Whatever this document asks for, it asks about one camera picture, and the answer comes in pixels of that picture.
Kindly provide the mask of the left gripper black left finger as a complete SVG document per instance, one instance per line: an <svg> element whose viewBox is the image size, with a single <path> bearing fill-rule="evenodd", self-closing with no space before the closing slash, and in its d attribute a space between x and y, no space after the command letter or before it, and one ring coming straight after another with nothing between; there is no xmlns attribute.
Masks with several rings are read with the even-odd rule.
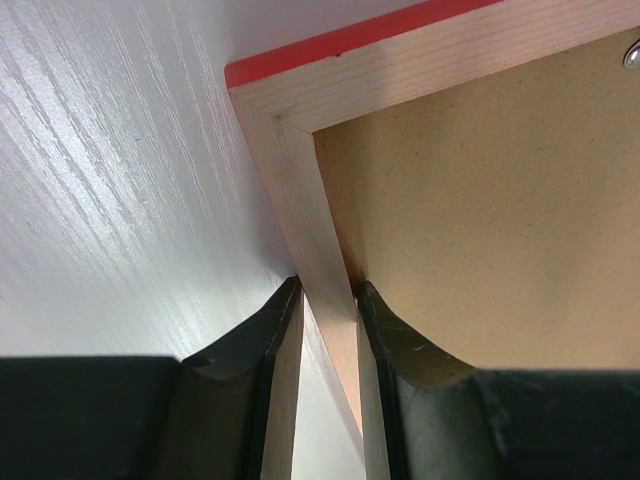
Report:
<svg viewBox="0 0 640 480"><path fill-rule="evenodd" d="M303 317L301 283L290 277L255 314L183 361L178 478L290 478Z"/></svg>

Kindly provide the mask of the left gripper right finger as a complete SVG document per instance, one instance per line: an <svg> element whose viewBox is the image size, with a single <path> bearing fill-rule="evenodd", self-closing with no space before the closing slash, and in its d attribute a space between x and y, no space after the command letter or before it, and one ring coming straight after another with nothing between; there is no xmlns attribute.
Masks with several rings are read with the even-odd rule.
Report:
<svg viewBox="0 0 640 480"><path fill-rule="evenodd" d="M354 295L367 478L499 478L475 368L401 320L371 282Z"/></svg>

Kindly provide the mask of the red picture frame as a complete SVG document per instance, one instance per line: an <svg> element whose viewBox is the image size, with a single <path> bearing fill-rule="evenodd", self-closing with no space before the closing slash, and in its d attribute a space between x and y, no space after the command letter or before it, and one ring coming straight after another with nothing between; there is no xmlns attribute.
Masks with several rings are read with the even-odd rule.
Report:
<svg viewBox="0 0 640 480"><path fill-rule="evenodd" d="M353 420L352 289L481 367L639 365L635 1L427 1L229 64Z"/></svg>

